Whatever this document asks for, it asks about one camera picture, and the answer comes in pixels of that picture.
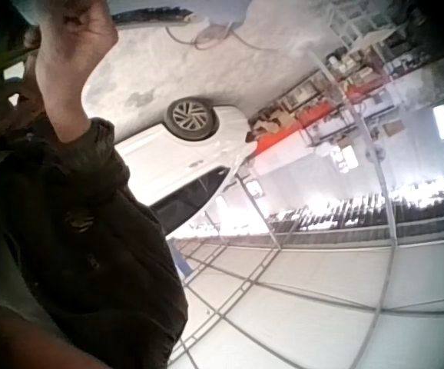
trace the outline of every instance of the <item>car body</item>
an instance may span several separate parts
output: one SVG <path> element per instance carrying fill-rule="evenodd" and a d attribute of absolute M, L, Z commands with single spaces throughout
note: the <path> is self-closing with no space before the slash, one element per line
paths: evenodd
<path fill-rule="evenodd" d="M 184 140 L 158 124 L 116 145 L 130 168 L 132 193 L 153 208 L 168 234 L 201 213 L 256 150 L 256 142 L 246 142 L 249 126 L 240 110 L 218 106 L 212 111 L 217 130 L 204 140 Z M 180 206 L 167 211 L 175 201 Z M 181 217 L 182 221 L 173 224 L 171 217 Z"/>

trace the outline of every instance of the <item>metal frame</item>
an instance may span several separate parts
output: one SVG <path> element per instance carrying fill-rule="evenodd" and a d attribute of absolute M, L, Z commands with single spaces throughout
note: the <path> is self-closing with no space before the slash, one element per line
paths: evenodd
<path fill-rule="evenodd" d="M 198 327 L 186 340 L 184 340 L 184 342 L 189 341 L 191 339 L 194 339 L 194 342 L 192 344 L 189 345 L 189 347 L 186 344 L 183 344 L 184 350 L 186 353 L 189 352 L 189 350 L 201 339 L 203 338 L 208 332 L 210 332 L 219 321 L 226 321 L 229 325 L 231 325 L 233 328 L 235 328 L 236 330 L 238 330 L 241 334 L 243 334 L 244 336 L 246 336 L 247 338 L 249 338 L 250 340 L 252 340 L 252 342 L 254 342 L 255 344 L 257 344 L 258 346 L 260 346 L 261 348 L 263 348 L 265 351 L 270 352 L 272 355 L 278 357 L 279 359 L 281 359 L 282 361 L 284 361 L 285 363 L 289 364 L 291 367 L 294 367 L 296 369 L 305 369 L 304 367 L 301 367 L 300 365 L 290 361 L 289 359 L 281 356 L 280 354 L 278 354 L 276 351 L 272 350 L 270 347 L 266 346 L 265 344 L 263 344 L 262 342 L 258 341 L 255 337 L 251 336 L 250 334 L 248 334 L 245 330 L 243 330 L 242 328 L 238 327 L 234 322 L 232 322 L 231 320 L 229 320 L 227 318 L 227 314 L 232 310 L 232 308 L 234 306 L 236 306 L 236 304 L 240 301 L 241 298 L 244 297 L 244 295 L 250 290 L 251 287 L 253 287 L 255 285 L 255 283 L 258 282 L 258 279 L 260 278 L 260 276 L 265 272 L 266 269 L 268 269 L 268 267 L 271 265 L 271 263 L 275 260 L 275 258 L 277 257 L 277 255 L 281 252 L 282 250 L 282 246 L 280 245 L 280 243 L 278 242 L 275 234 L 273 233 L 273 231 L 270 228 L 270 225 L 267 223 L 267 220 L 265 219 L 265 217 L 263 216 L 263 213 L 261 212 L 260 208 L 258 207 L 258 204 L 256 203 L 256 201 L 253 199 L 253 197 L 251 196 L 250 192 L 247 190 L 242 178 L 236 174 L 236 179 L 239 182 L 240 186 L 242 187 L 244 194 L 246 194 L 248 200 L 250 200 L 250 203 L 253 205 L 254 210 L 259 214 L 259 216 L 261 217 L 261 219 L 264 221 L 264 223 L 267 225 L 268 227 L 268 231 L 269 234 L 273 240 L 273 247 L 267 252 L 267 254 L 265 255 L 265 257 L 263 258 L 263 260 L 253 269 L 253 271 L 251 273 L 249 273 L 249 275 L 247 277 L 244 278 L 243 282 L 241 283 L 241 285 L 239 286 L 239 288 L 237 290 L 235 290 L 227 299 L 226 301 L 219 307 L 219 308 L 215 308 L 213 306 L 211 306 L 210 303 L 208 303 L 208 301 L 206 301 L 205 299 L 203 299 L 191 286 L 190 283 L 196 278 L 196 276 L 200 275 L 201 271 L 199 273 L 197 273 L 196 275 L 194 275 L 193 278 L 191 278 L 187 283 L 183 283 L 183 286 L 186 287 L 186 289 L 188 289 L 194 296 L 196 296 L 201 302 L 203 302 L 206 306 L 208 306 L 213 312 L 214 314 L 216 314 L 218 316 L 217 321 L 215 321 L 199 338 L 196 338 L 195 335 L 201 331 L 207 324 L 209 321 L 212 321 L 212 318 L 207 319 L 200 327 Z M 211 220 L 210 216 L 207 217 L 207 219 L 211 222 L 211 224 L 215 227 L 213 221 Z M 222 242 L 224 243 L 222 246 L 221 251 L 214 256 L 210 263 L 205 263 L 203 261 L 203 264 L 200 263 L 200 265 L 203 265 L 203 267 L 201 269 L 206 269 L 208 268 L 211 263 L 215 260 L 216 257 L 218 257 L 220 254 L 222 254 L 223 251 L 225 251 L 228 247 L 227 242 L 225 241 L 225 239 L 220 235 L 219 230 L 217 229 L 217 233 L 219 235 L 219 238 L 222 240 Z M 214 255 L 214 253 L 218 250 L 219 248 L 216 248 L 214 251 L 212 251 L 212 253 L 205 259 L 207 260 L 208 258 L 210 258 L 212 255 Z M 232 304 L 230 304 L 226 311 L 223 311 L 223 309 L 229 304 L 229 302 L 231 302 L 233 300 L 233 298 L 240 293 L 240 295 L 238 297 L 235 298 L 235 300 L 232 302 Z M 176 359 L 172 360 L 171 364 L 174 363 L 177 359 L 179 359 L 179 357 L 181 357 L 182 354 L 178 357 L 176 357 Z"/>
<path fill-rule="evenodd" d="M 406 309 L 406 308 L 411 308 L 412 306 L 420 306 L 423 304 L 433 304 L 433 303 L 438 303 L 438 302 L 442 302 L 444 301 L 444 299 L 440 300 L 440 301 L 430 301 L 430 302 L 426 302 L 426 303 L 420 303 L 420 304 L 414 304 L 414 305 L 405 305 L 405 306 L 399 306 L 399 307 L 389 307 L 389 308 L 384 308 L 384 304 L 386 301 L 386 294 L 389 288 L 389 283 L 390 283 L 390 279 L 391 279 L 391 273 L 392 273 L 392 269 L 393 269 L 393 263 L 394 263 L 394 258 L 395 258 L 395 254 L 396 254 L 396 250 L 399 248 L 398 245 L 398 238 L 397 238 L 397 234 L 396 234 L 396 222 L 395 222 L 395 217 L 394 217 L 394 212 L 393 212 L 393 206 L 392 206 L 392 202 L 389 198 L 389 191 L 386 185 L 386 179 L 383 173 L 383 170 L 381 168 L 381 164 L 379 162 L 379 159 L 376 155 L 375 149 L 374 149 L 374 144 L 373 144 L 373 140 L 370 137 L 370 133 L 369 130 L 366 126 L 365 121 L 363 120 L 363 118 L 360 116 L 359 113 L 357 113 L 355 111 L 355 108 L 353 107 L 352 103 L 350 102 L 350 100 L 348 100 L 346 94 L 344 93 L 344 91 L 341 90 L 338 82 L 336 81 L 336 79 L 333 77 L 333 75 L 331 75 L 330 71 L 326 68 L 326 66 L 321 62 L 321 60 L 318 59 L 318 57 L 315 56 L 314 53 L 310 52 L 311 57 L 313 58 L 313 60 L 316 62 L 316 64 L 322 69 L 322 71 L 324 72 L 325 76 L 328 77 L 328 79 L 330 80 L 330 82 L 332 84 L 335 85 L 336 88 L 338 88 L 343 96 L 343 103 L 345 105 L 345 107 L 350 111 L 351 115 L 353 116 L 356 125 L 359 129 L 359 132 L 361 134 L 361 136 L 363 137 L 365 143 L 366 143 L 366 147 L 370 152 L 370 156 L 372 159 L 372 163 L 374 165 L 375 168 L 375 172 L 381 187 L 381 191 L 382 191 L 382 195 L 385 199 L 385 207 L 386 207 L 386 216 L 387 216 L 387 221 L 388 221 L 388 229 L 389 229 L 389 242 L 390 242 L 390 246 L 388 247 L 384 247 L 384 246 L 380 246 L 380 247 L 374 247 L 372 249 L 376 250 L 377 248 L 381 248 L 381 249 L 389 249 L 390 253 L 389 253 L 389 258 L 387 261 L 387 266 L 386 266 L 386 273 L 385 273 L 385 277 L 384 277 L 384 282 L 383 282 L 383 286 L 381 289 L 381 293 L 380 293 L 380 297 L 378 300 L 378 303 L 375 307 L 371 307 L 371 306 L 366 306 L 364 304 L 360 304 L 357 303 L 355 301 L 344 301 L 343 299 L 337 300 L 334 296 L 330 296 L 330 295 L 325 295 L 325 294 L 321 294 L 322 297 L 316 297 L 316 296 L 310 296 L 308 294 L 299 294 L 296 292 L 292 292 L 292 291 L 288 291 L 288 290 L 284 290 L 282 288 L 278 288 L 275 287 L 271 284 L 267 284 L 267 283 L 263 283 L 263 282 L 259 282 L 260 277 L 265 273 L 265 271 L 268 269 L 269 266 L 271 266 L 271 264 L 273 263 L 273 261 L 277 258 L 277 256 L 280 254 L 280 252 L 282 252 L 283 249 L 283 245 L 286 244 L 286 242 L 288 241 L 288 238 L 291 236 L 291 234 L 295 231 L 295 228 L 297 228 L 297 224 L 300 223 L 300 221 L 296 222 L 295 226 L 293 227 L 293 229 L 291 229 L 288 233 L 287 236 L 285 237 L 284 241 L 282 243 L 280 243 L 277 240 L 277 236 L 274 234 L 274 232 L 272 231 L 270 225 L 268 224 L 267 220 L 265 219 L 263 213 L 261 212 L 260 208 L 258 207 L 258 204 L 256 203 L 256 201 L 254 200 L 254 198 L 251 196 L 250 192 L 247 190 L 243 179 L 239 176 L 236 175 L 236 179 L 239 182 L 240 186 L 242 187 L 244 193 L 246 194 L 246 196 L 248 197 L 248 200 L 250 200 L 250 203 L 252 204 L 252 206 L 254 207 L 254 210 L 259 214 L 259 216 L 261 217 L 262 221 L 265 223 L 265 225 L 268 227 L 268 231 L 269 231 L 269 235 L 271 237 L 271 240 L 273 241 L 273 245 L 271 248 L 265 248 L 265 250 L 267 250 L 267 253 L 265 254 L 263 260 L 249 273 L 249 275 L 247 277 L 244 277 L 242 275 L 227 271 L 223 268 L 219 268 L 213 265 L 213 262 L 216 258 L 218 258 L 225 250 L 227 250 L 229 248 L 229 244 L 227 243 L 227 240 L 225 240 L 221 235 L 219 230 L 215 227 L 215 224 L 212 222 L 210 216 L 207 216 L 207 219 L 209 220 L 209 222 L 217 229 L 217 233 L 219 235 L 219 238 L 222 240 L 222 244 L 218 245 L 219 247 L 215 248 L 212 253 L 210 253 L 210 255 L 208 255 L 205 260 L 198 260 L 196 258 L 194 258 L 193 256 L 191 256 L 192 254 L 194 254 L 194 252 L 196 252 L 196 250 L 198 250 L 202 244 L 204 244 L 204 242 L 202 241 L 200 243 L 200 245 L 195 248 L 190 255 L 185 255 L 188 258 L 190 258 L 191 260 L 194 260 L 198 263 L 200 263 L 197 267 L 197 273 L 193 273 L 193 277 L 187 281 L 184 282 L 183 285 L 184 287 L 186 287 L 186 289 L 188 289 L 196 298 L 198 298 L 201 302 L 203 302 L 207 307 L 209 307 L 213 313 L 214 316 L 208 318 L 203 324 L 200 325 L 200 327 L 198 327 L 188 338 L 186 338 L 184 341 L 181 342 L 181 346 L 179 348 L 183 348 L 184 352 L 188 355 L 188 357 L 191 360 L 191 363 L 195 366 L 195 369 L 197 369 L 196 364 L 194 363 L 194 359 L 191 357 L 190 354 L 190 349 L 193 348 L 193 346 L 199 342 L 205 335 L 207 335 L 209 332 L 212 331 L 212 329 L 214 329 L 214 327 L 216 327 L 218 324 L 218 322 L 220 321 L 225 321 L 227 322 L 231 327 L 233 327 L 234 329 L 236 329 L 237 331 L 239 331 L 241 334 L 243 334 L 245 337 L 247 337 L 248 339 L 250 339 L 252 342 L 254 342 L 255 344 L 257 344 L 258 346 L 260 346 L 261 348 L 263 348 L 265 351 L 269 352 L 270 354 L 272 354 L 273 356 L 281 359 L 281 361 L 287 363 L 288 365 L 290 365 L 291 367 L 294 367 L 296 369 L 304 369 L 303 367 L 301 367 L 299 364 L 291 361 L 290 359 L 282 356 L 281 354 L 277 353 L 275 350 L 273 350 L 271 347 L 266 346 L 264 343 L 262 343 L 261 341 L 259 341 L 258 339 L 256 339 L 255 337 L 253 337 L 251 334 L 247 333 L 243 328 L 239 327 L 237 324 L 235 324 L 234 322 L 232 322 L 231 319 L 229 319 L 227 317 L 227 315 L 234 309 L 235 306 L 237 306 L 237 303 L 244 298 L 244 296 L 247 294 L 247 292 L 254 286 L 260 286 L 262 288 L 266 288 L 266 289 L 270 289 L 272 291 L 278 291 L 282 294 L 289 294 L 292 295 L 294 297 L 297 298 L 302 298 L 302 299 L 307 299 L 307 300 L 311 300 L 317 303 L 321 303 L 321 304 L 328 304 L 328 305 L 333 305 L 334 307 L 338 307 L 338 308 L 346 308 L 346 309 L 351 309 L 351 310 L 358 310 L 358 311 L 365 311 L 367 313 L 371 313 L 373 314 L 373 319 L 372 322 L 369 326 L 368 331 L 366 332 L 366 335 L 363 339 L 362 344 L 360 345 L 359 350 L 356 353 L 356 356 L 353 359 L 352 364 L 350 365 L 350 369 L 356 369 L 360 360 L 363 357 L 363 354 L 365 353 L 371 339 L 372 336 L 375 333 L 376 330 L 376 326 L 377 323 L 379 321 L 379 318 L 382 314 L 386 314 L 386 315 L 395 315 L 395 316 L 409 316 L 409 317 L 439 317 L 442 316 L 444 317 L 444 311 L 416 311 L 416 310 L 410 310 L 410 309 Z M 444 241 L 436 241 L 436 244 L 441 244 L 444 243 Z M 404 245 L 402 246 L 402 248 L 409 248 L 409 247 L 418 247 L 421 244 L 408 244 L 408 245 Z M 360 248 L 360 250 L 370 250 L 371 248 Z M 336 252 L 337 249 L 330 249 L 331 252 Z M 226 301 L 220 305 L 220 307 L 215 307 L 212 306 L 208 301 L 206 301 L 202 296 L 200 296 L 191 286 L 191 282 L 198 276 L 201 274 L 202 271 L 204 271 L 207 268 L 212 268 L 214 270 L 220 271 L 226 275 L 229 275 L 233 278 L 237 278 L 242 280 L 241 285 L 239 286 L 239 288 L 237 288 L 227 299 Z M 209 324 L 209 322 L 212 322 L 213 324 L 207 328 L 204 329 L 207 324 Z M 201 332 L 202 330 L 203 333 L 200 334 L 199 337 L 197 337 L 197 334 L 199 332 Z M 183 353 L 181 353 L 179 356 L 177 356 L 171 363 L 175 362 L 179 357 L 181 357 L 183 355 Z"/>

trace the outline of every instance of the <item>cable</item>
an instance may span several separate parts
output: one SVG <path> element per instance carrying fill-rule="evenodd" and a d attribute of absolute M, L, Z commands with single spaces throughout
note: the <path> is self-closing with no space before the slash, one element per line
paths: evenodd
<path fill-rule="evenodd" d="M 182 45 L 190 45 L 190 46 L 194 45 L 193 41 L 187 42 L 187 41 L 183 41 L 183 40 L 180 40 L 179 38 L 174 37 L 174 35 L 172 34 L 169 27 L 164 27 L 164 29 L 166 30 L 167 34 L 169 35 L 169 37 L 171 37 L 171 39 L 174 42 L 177 42 L 178 44 L 182 44 Z"/>
<path fill-rule="evenodd" d="M 204 36 L 204 31 L 200 32 L 197 37 L 195 37 L 195 39 L 193 41 L 183 41 L 180 40 L 179 38 L 177 38 L 176 36 L 173 35 L 173 33 L 171 32 L 169 27 L 164 27 L 166 30 L 166 33 L 169 35 L 169 37 L 174 41 L 177 42 L 178 44 L 181 45 L 188 45 L 188 46 L 194 46 L 194 48 L 196 48 L 198 51 L 204 51 L 204 50 L 209 50 L 211 48 L 214 48 L 215 46 L 220 45 L 223 41 L 227 40 L 229 38 L 230 35 L 234 36 L 234 38 L 236 40 L 238 40 L 241 44 L 243 44 L 244 46 L 246 46 L 247 48 L 251 48 L 253 50 L 256 50 L 257 52 L 280 52 L 280 49 L 278 48 L 261 48 L 259 46 L 256 45 L 252 45 L 249 42 L 245 41 L 242 37 L 240 37 L 233 29 L 232 29 L 232 23 L 230 23 L 227 28 L 226 28 L 226 33 L 222 36 L 222 37 L 218 37 L 218 38 L 212 38 L 212 39 L 208 39 L 205 42 L 201 42 L 200 39 Z M 204 47 L 202 48 L 201 45 L 207 44 L 209 42 L 212 42 L 214 40 L 217 40 L 215 43 L 213 43 L 210 46 Z"/>
<path fill-rule="evenodd" d="M 252 48 L 253 50 L 256 50 L 258 52 L 280 52 L 280 49 L 278 48 L 261 48 L 259 46 L 255 46 L 250 44 L 247 41 L 244 41 L 243 38 L 241 38 L 233 29 L 230 30 L 230 33 L 232 36 L 234 36 L 241 44 L 244 46 L 247 46 L 248 48 Z"/>

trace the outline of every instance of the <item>car wheel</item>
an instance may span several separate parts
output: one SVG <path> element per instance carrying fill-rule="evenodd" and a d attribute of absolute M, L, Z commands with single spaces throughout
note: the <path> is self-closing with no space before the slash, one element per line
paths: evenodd
<path fill-rule="evenodd" d="M 173 135 L 188 141 L 209 138 L 217 128 L 211 106 L 200 98 L 173 102 L 167 109 L 164 125 Z"/>

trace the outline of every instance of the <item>hand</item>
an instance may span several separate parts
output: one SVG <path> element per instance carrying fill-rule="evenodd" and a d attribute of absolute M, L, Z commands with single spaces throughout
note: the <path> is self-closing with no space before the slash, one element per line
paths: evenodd
<path fill-rule="evenodd" d="M 58 138 L 70 142 L 91 126 L 81 93 L 118 32 L 106 0 L 45 0 L 42 6 L 36 78 Z"/>

